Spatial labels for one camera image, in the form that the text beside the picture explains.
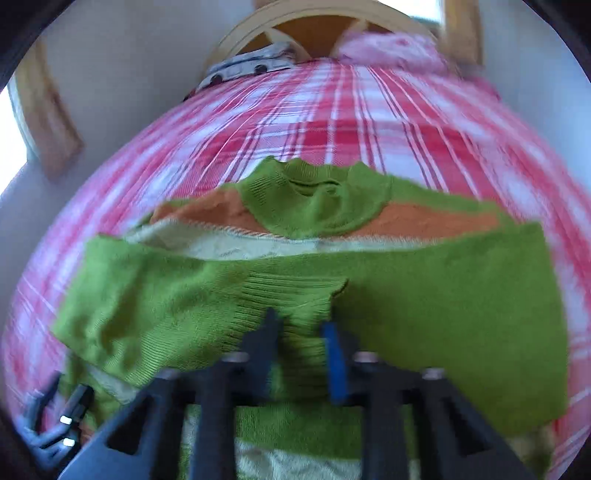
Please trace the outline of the grey patterned pillow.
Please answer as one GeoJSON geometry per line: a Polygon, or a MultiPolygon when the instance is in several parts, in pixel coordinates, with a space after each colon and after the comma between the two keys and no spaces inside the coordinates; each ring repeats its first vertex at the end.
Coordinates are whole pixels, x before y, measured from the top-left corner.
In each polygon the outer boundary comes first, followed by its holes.
{"type": "Polygon", "coordinates": [[[290,69],[296,64],[296,53],[289,42],[273,43],[262,49],[232,56],[213,64],[205,73],[197,90],[245,76],[290,69]]]}

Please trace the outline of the yellow curtain left window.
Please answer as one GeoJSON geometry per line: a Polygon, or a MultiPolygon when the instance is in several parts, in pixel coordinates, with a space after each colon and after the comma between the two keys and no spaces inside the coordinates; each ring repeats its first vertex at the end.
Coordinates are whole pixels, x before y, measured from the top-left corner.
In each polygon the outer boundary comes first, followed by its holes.
{"type": "Polygon", "coordinates": [[[63,175],[84,147],[50,73],[45,45],[36,40],[20,61],[14,86],[28,146],[44,175],[63,175]]]}

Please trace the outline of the cream wooden headboard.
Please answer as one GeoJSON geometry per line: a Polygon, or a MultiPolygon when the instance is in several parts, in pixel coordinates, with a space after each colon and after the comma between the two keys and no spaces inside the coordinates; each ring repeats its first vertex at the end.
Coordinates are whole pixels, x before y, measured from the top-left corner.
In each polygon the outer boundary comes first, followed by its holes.
{"type": "Polygon", "coordinates": [[[212,50],[204,68],[280,42],[293,45],[298,62],[332,57],[346,37],[366,31],[438,40],[426,24],[378,1],[273,1],[236,24],[212,50]]]}

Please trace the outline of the red white plaid bedspread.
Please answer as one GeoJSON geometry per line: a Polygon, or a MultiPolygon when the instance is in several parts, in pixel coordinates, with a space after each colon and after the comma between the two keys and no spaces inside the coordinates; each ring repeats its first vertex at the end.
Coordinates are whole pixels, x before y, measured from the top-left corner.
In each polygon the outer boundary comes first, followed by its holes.
{"type": "Polygon", "coordinates": [[[98,236],[120,238],[167,202],[242,181],[263,160],[371,170],[497,205],[538,223],[566,324],[566,408],[546,479],[590,433],[590,196],[494,94],[458,79],[318,60],[192,93],[107,160],[62,210],[24,270],[2,338],[8,409],[55,371],[69,393],[61,306],[98,236]]]}

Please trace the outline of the green striped knit sweater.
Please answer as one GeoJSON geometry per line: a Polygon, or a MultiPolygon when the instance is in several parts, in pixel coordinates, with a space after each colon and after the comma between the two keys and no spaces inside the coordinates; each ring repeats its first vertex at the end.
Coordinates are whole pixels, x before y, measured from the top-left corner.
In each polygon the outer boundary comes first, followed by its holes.
{"type": "Polygon", "coordinates": [[[359,473],[360,414],[328,400],[331,320],[391,364],[445,369],[546,475],[568,342],[542,227],[363,164],[266,159],[120,238],[92,239],[53,332],[69,382],[96,388],[103,423],[161,369],[235,351],[269,309],[283,334],[270,403],[238,411],[240,478],[359,473]]]}

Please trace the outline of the pink pillow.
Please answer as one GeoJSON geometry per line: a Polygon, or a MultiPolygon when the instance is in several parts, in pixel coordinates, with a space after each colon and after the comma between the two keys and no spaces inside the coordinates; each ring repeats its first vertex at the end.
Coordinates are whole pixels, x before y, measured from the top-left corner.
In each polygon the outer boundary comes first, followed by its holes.
{"type": "Polygon", "coordinates": [[[339,43],[335,59],[416,74],[448,76],[452,73],[450,62],[439,52],[432,37],[405,32],[351,34],[339,43]]]}

